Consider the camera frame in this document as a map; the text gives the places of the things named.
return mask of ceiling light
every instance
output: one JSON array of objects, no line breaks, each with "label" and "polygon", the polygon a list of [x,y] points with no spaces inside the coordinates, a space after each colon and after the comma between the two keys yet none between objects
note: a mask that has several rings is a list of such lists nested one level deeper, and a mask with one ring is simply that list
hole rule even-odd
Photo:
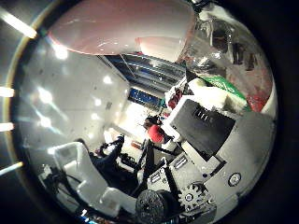
[{"label": "ceiling light", "polygon": [[44,104],[49,104],[52,102],[53,98],[52,98],[52,94],[49,91],[46,91],[42,88],[38,88],[39,91],[39,99],[41,100],[41,102],[43,102]]},{"label": "ceiling light", "polygon": [[49,128],[51,126],[50,119],[47,117],[41,117],[40,125],[43,126],[44,128]]},{"label": "ceiling light", "polygon": [[95,99],[94,104],[95,104],[95,106],[99,106],[102,104],[102,101],[100,99]]},{"label": "ceiling light", "polygon": [[112,80],[111,80],[111,77],[109,76],[105,76],[104,79],[103,79],[104,83],[106,84],[112,84]]},{"label": "ceiling light", "polygon": [[13,97],[15,94],[15,91],[11,88],[7,87],[0,87],[0,96],[2,97]]},{"label": "ceiling light", "polygon": [[65,60],[68,56],[67,49],[62,45],[53,44],[55,55],[58,59]]},{"label": "ceiling light", "polygon": [[100,117],[96,113],[93,113],[92,114],[92,119],[100,119]]},{"label": "ceiling light", "polygon": [[13,123],[0,123],[0,132],[11,131],[13,128]]},{"label": "ceiling light", "polygon": [[89,133],[89,134],[88,134],[88,137],[89,137],[90,139],[93,139],[93,133]]},{"label": "ceiling light", "polygon": [[24,35],[28,36],[29,38],[35,38],[37,32],[31,26],[27,25],[23,21],[20,21],[15,16],[11,15],[5,9],[0,7],[0,18],[6,22],[7,24],[11,25],[16,30],[20,31]]},{"label": "ceiling light", "polygon": [[4,169],[0,170],[0,175],[4,175],[6,173],[14,171],[15,169],[18,169],[22,166],[23,166],[22,161],[19,161],[19,162],[13,164],[13,165],[8,166],[7,168],[4,168]]}]

